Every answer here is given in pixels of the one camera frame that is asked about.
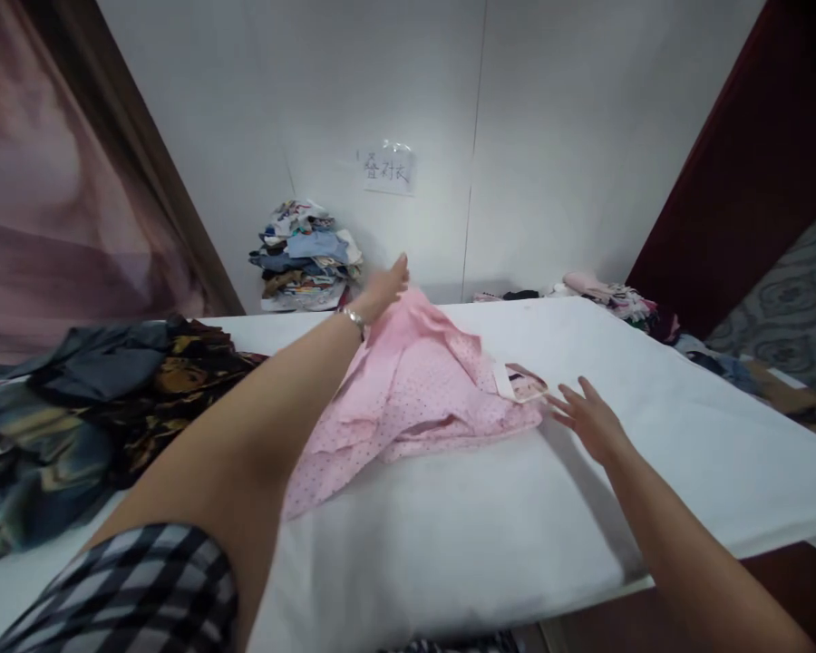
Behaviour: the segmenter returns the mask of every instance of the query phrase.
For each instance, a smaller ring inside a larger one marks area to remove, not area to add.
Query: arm
[[[607,473],[662,595],[712,650],[816,651],[768,591],[689,511],[631,444],[617,416],[585,378],[584,396],[560,385],[551,397]]]
[[[402,255],[351,304],[366,324],[405,289],[407,266]],[[360,342],[356,325],[337,314],[272,356],[167,447],[84,549],[145,524],[199,526],[229,559],[238,587],[236,650],[245,650],[287,479]]]

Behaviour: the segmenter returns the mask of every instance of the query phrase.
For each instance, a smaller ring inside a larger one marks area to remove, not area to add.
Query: pink polka dot fabric
[[[537,426],[540,409],[497,395],[481,339],[409,289],[375,323],[324,410],[287,486],[290,520],[375,458],[470,449]]]

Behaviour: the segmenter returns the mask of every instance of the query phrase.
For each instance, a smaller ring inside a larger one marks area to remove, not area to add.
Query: bracelet
[[[338,312],[350,317],[351,322],[356,324],[356,327],[360,329],[360,342],[365,342],[365,321],[363,318],[347,306],[342,306],[338,309]]]

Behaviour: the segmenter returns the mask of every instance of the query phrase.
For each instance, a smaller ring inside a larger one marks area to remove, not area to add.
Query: white table
[[[815,434],[578,297],[442,310],[499,360],[552,385],[592,380],[736,556],[816,535]],[[240,349],[273,354],[326,317],[206,322]],[[110,509],[0,562],[0,632]],[[370,465],[286,524],[251,648],[372,651],[553,616],[641,583],[607,478],[572,434],[546,422],[477,452]]]

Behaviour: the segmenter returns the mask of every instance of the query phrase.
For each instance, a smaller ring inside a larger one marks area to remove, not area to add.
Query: plaid sleeve
[[[225,651],[237,608],[227,557],[205,532],[144,526],[73,560],[0,638],[0,653]]]

